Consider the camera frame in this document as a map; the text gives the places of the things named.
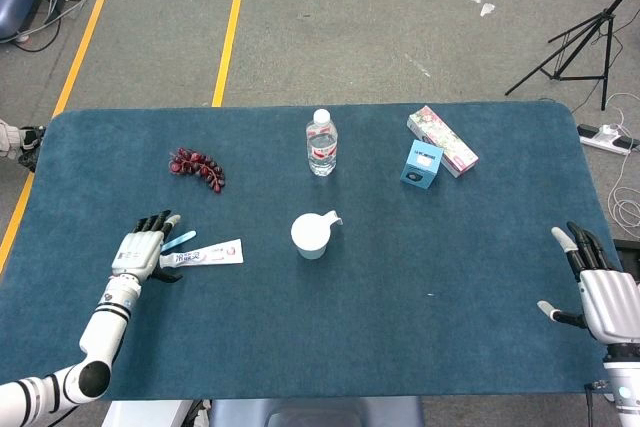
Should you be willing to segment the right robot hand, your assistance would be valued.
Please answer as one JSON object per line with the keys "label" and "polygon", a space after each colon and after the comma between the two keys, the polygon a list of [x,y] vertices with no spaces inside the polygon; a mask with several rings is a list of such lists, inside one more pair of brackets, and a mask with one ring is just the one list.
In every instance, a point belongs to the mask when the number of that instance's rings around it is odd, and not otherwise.
{"label": "right robot hand", "polygon": [[551,321],[589,331],[603,345],[639,342],[639,286],[609,261],[599,239],[569,221],[551,234],[563,250],[579,290],[582,312],[569,313],[545,300],[537,307]]}

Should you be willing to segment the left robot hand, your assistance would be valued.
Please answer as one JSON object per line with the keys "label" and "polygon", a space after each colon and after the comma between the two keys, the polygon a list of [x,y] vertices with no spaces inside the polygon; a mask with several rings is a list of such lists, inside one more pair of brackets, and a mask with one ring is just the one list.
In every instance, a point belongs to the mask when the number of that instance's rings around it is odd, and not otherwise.
{"label": "left robot hand", "polygon": [[149,278],[164,283],[178,282],[182,276],[168,274],[159,266],[161,248],[165,238],[180,222],[179,214],[164,210],[159,214],[141,218],[134,229],[122,240],[112,262],[112,274],[128,275],[143,284]]}

